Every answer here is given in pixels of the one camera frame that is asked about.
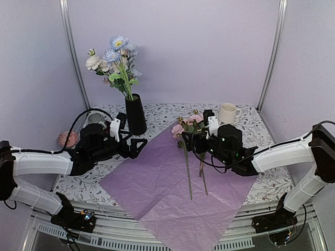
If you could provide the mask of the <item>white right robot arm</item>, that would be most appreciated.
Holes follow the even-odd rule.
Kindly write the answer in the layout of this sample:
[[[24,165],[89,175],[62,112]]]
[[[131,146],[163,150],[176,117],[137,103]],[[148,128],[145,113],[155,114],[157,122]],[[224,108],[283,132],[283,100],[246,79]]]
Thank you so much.
[[[194,154],[207,152],[220,161],[214,168],[232,170],[240,176],[255,176],[277,167],[312,163],[311,170],[290,192],[283,195],[271,224],[282,228],[306,201],[334,182],[334,137],[322,123],[303,136],[272,146],[245,148],[242,132],[228,124],[216,132],[211,128],[182,133],[186,149]]]

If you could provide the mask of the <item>purple pink wrapping paper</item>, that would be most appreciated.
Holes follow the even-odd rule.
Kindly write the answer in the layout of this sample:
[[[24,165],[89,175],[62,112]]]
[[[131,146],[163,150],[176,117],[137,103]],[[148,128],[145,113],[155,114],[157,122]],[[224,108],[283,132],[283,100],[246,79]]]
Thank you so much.
[[[155,231],[159,223],[174,219],[204,222],[220,238],[242,207],[256,178],[232,171],[220,174],[205,167],[208,195],[198,175],[199,160],[188,154],[193,199],[190,199],[182,149],[171,127],[154,137],[135,159],[119,164],[100,186],[135,220]]]

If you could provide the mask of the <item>white rose flower stem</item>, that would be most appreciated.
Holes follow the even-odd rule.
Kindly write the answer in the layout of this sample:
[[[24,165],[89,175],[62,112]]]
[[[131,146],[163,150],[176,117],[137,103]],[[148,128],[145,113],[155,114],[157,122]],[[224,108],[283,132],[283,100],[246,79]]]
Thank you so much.
[[[85,67],[89,71],[94,71],[96,75],[109,76],[112,73],[110,59],[114,55],[112,49],[106,49],[102,58],[100,58],[94,48],[88,50],[88,59],[85,62]]]

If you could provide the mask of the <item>yellow small flower sprig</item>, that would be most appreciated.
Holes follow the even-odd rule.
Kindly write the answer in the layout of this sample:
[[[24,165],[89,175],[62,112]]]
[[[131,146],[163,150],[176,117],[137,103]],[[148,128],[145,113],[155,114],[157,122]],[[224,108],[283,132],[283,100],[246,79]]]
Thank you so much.
[[[199,177],[203,180],[203,185],[205,189],[205,194],[208,195],[207,185],[206,185],[206,179],[205,179],[205,172],[204,172],[204,160],[206,157],[206,153],[199,154],[200,157],[200,165],[199,165]]]

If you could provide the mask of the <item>blue poppy flower stem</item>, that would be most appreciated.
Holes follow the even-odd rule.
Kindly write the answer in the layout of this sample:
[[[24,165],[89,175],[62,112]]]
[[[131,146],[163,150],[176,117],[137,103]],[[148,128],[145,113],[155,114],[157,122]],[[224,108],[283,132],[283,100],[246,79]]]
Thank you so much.
[[[112,49],[114,51],[114,55],[112,56],[112,58],[110,59],[110,65],[113,62],[121,62],[124,64],[124,60],[122,59],[122,50],[123,48],[130,42],[130,40],[124,36],[121,35],[114,35],[111,37],[111,39],[109,40],[109,47],[108,49]],[[130,79],[129,78],[129,84],[131,87],[131,100],[133,100],[133,96],[132,96],[132,86],[133,85],[137,85],[139,84],[138,79]]]

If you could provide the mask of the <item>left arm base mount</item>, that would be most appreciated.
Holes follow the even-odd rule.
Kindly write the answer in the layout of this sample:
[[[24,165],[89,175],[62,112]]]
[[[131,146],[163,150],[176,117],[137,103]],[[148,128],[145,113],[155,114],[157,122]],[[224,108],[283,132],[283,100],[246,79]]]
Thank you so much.
[[[55,194],[60,198],[62,208],[56,215],[51,216],[50,222],[65,229],[93,233],[96,223],[94,212],[88,209],[85,209],[80,213],[75,212],[72,204],[65,195],[59,192],[56,192]]]

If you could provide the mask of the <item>pink rose flower stem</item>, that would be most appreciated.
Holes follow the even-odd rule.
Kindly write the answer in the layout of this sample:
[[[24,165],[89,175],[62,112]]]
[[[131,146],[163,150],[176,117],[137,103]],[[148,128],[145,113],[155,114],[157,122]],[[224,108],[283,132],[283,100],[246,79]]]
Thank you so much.
[[[177,140],[177,147],[181,148],[184,153],[189,196],[191,200],[193,199],[193,193],[188,159],[188,152],[190,152],[191,150],[188,150],[187,147],[191,144],[192,135],[195,138],[197,134],[201,133],[204,127],[205,125],[203,114],[195,109],[188,118],[178,117],[177,124],[171,130],[173,138]]]

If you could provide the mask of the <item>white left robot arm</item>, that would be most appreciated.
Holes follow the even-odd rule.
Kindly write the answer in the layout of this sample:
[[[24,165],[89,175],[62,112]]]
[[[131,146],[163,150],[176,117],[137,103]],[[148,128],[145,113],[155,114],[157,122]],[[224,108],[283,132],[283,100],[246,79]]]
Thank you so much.
[[[26,174],[80,176],[115,155],[138,157],[147,139],[133,139],[131,134],[123,138],[123,133],[117,127],[106,132],[100,124],[89,124],[80,130],[76,147],[63,152],[23,150],[1,141],[1,200],[45,210],[57,215],[65,226],[73,227],[78,217],[65,195],[45,191],[18,177]]]

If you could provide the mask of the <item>light blue flower stem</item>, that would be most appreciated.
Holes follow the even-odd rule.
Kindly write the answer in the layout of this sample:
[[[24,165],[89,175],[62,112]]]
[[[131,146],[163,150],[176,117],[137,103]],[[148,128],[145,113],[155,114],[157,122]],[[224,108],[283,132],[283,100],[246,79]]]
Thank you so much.
[[[137,45],[129,42],[122,50],[122,59],[124,60],[124,64],[126,66],[126,71],[130,79],[138,79],[142,75],[136,68],[135,68],[135,60],[138,57],[138,48]]]

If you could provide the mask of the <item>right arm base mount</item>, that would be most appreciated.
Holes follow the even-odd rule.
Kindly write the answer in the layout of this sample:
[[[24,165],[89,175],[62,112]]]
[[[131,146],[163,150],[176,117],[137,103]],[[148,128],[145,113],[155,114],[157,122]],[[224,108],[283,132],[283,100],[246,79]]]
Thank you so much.
[[[292,226],[293,230],[286,230],[269,235],[270,241],[276,246],[282,246],[289,242],[298,222],[295,213],[284,209],[284,199],[286,195],[287,193],[284,193],[281,196],[274,213],[256,216],[252,219],[251,223],[251,226],[255,229],[256,233],[263,233]]]

